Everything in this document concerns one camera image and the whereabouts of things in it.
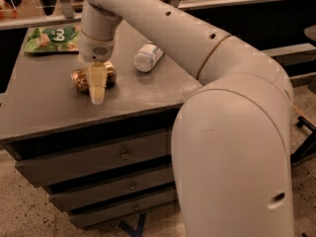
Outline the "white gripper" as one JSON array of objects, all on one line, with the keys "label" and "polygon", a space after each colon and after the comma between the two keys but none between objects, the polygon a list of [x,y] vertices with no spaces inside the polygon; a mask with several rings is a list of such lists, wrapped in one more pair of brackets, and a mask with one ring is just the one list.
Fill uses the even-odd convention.
[{"label": "white gripper", "polygon": [[112,57],[114,47],[115,41],[113,39],[91,39],[82,31],[79,32],[79,54],[84,61],[92,62],[88,67],[87,78],[91,102],[94,105],[100,105],[104,101],[108,71],[102,62],[106,62]]}]

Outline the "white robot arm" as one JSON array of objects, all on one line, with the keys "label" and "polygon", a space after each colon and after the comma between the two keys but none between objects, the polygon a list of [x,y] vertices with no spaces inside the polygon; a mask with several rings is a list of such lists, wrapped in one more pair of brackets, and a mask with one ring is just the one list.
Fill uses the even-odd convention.
[{"label": "white robot arm", "polygon": [[201,87],[181,106],[172,163],[187,237],[294,237],[293,90],[283,68],[227,32],[159,0],[85,0],[81,54],[107,36],[94,9],[123,17]]}]

